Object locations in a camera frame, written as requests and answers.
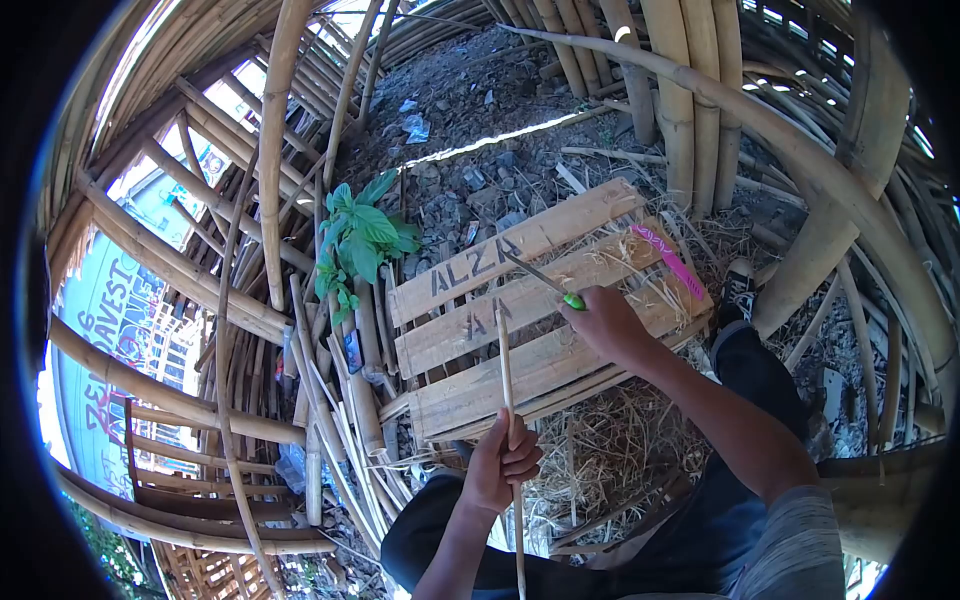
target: pink object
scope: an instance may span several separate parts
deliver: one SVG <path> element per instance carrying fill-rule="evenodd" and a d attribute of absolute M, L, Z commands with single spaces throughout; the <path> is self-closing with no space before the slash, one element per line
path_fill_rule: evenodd
<path fill-rule="evenodd" d="M 631 225 L 630 230 L 650 242 L 650 244 L 660 251 L 660 256 L 663 257 L 663 262 L 666 263 L 666 266 L 670 267 L 670 271 L 673 271 L 673 274 L 677 276 L 680 281 L 686 284 L 687 289 L 690 290 L 690 293 L 697 297 L 697 300 L 704 299 L 704 288 L 700 287 L 700 284 L 697 282 L 697 279 L 690 273 L 686 268 L 684 262 L 670 250 L 670 247 L 666 245 L 658 235 L 650 228 L 646 228 L 640 225 Z"/>

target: person's left hand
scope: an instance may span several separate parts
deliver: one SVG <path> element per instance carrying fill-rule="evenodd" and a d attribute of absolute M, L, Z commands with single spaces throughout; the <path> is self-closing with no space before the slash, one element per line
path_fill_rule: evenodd
<path fill-rule="evenodd" d="M 524 426 L 520 415 L 514 419 L 515 433 L 510 436 L 507 409 L 501 408 L 493 427 L 473 449 L 461 502 L 500 514 L 514 500 L 512 485 L 533 479 L 540 472 L 537 462 L 543 450 L 537 447 L 538 434 Z"/>

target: sign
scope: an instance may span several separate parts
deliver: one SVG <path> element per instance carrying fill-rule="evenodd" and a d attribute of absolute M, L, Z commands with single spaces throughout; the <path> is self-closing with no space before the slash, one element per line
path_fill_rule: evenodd
<path fill-rule="evenodd" d="M 164 282 L 98 233 L 80 276 L 63 286 L 58 316 L 94 347 L 145 371 L 146 348 Z M 71 465 L 84 479 L 133 500 L 124 403 L 109 385 L 52 347 L 60 428 Z"/>

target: person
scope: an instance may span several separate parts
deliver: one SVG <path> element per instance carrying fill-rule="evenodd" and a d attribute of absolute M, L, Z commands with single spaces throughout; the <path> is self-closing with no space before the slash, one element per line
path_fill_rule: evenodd
<path fill-rule="evenodd" d="M 808 411 L 750 323 L 750 264 L 734 260 L 717 308 L 710 360 L 722 386 L 654 339 L 615 289 L 579 294 L 586 311 L 560 305 L 577 333 L 669 396 L 715 452 L 683 506 L 628 562 L 594 570 L 526 555 L 527 597 L 842 598 L 836 519 L 804 449 Z M 384 539 L 384 568 L 415 600 L 518 596 L 515 556 L 486 540 L 511 484 L 537 475 L 542 451 L 535 432 L 519 426 L 508 436 L 508 425 L 501 410 L 466 476 L 438 469 Z"/>

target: green knife handle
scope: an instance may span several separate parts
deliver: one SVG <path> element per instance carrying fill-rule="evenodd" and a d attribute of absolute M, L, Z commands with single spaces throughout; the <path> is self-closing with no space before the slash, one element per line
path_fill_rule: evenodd
<path fill-rule="evenodd" d="M 572 306 L 574 310 L 587 310 L 584 300 L 576 294 L 567 294 L 564 296 L 564 302 Z"/>

